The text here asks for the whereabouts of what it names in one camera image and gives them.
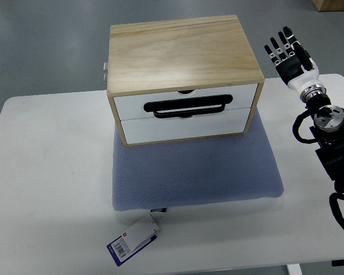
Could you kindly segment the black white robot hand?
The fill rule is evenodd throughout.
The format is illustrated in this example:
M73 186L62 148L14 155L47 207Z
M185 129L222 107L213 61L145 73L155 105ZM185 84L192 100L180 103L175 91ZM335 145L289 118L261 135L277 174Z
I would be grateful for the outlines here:
M326 93L325 86L319 80L316 63L294 36L292 30L285 26L278 32L278 36L282 45L271 37L272 45L265 45L264 49L286 86L297 92L304 103L309 101L310 97Z

